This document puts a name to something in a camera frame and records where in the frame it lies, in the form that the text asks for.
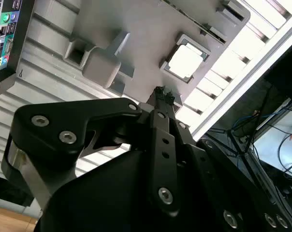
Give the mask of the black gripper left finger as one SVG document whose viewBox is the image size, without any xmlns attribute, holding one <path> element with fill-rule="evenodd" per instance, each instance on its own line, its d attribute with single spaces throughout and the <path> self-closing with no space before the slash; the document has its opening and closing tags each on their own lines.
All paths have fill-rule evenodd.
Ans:
<svg viewBox="0 0 292 232">
<path fill-rule="evenodd" d="M 125 153 L 144 152 L 158 164 L 174 140 L 167 93 L 156 87 L 141 104 L 112 98 L 20 107 L 2 160 L 4 175 L 44 211 L 62 186 Z"/>
</svg>

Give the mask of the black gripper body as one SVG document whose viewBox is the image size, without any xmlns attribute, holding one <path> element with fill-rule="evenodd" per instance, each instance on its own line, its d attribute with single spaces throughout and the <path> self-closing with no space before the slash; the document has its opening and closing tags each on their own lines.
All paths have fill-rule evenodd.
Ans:
<svg viewBox="0 0 292 232">
<path fill-rule="evenodd" d="M 38 232 L 221 232 L 223 199 L 206 152 L 182 145 L 159 154 L 130 151 L 62 186 Z"/>
</svg>

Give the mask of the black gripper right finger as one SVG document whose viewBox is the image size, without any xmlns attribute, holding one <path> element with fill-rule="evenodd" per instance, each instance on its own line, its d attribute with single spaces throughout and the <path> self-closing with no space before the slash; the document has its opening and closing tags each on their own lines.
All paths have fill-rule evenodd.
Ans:
<svg viewBox="0 0 292 232">
<path fill-rule="evenodd" d="M 166 94 L 169 133 L 166 220 L 174 232 L 292 232 L 292 211 L 273 183 L 242 157 L 244 174 L 210 136 L 194 141 L 175 117 L 174 95 Z"/>
</svg>

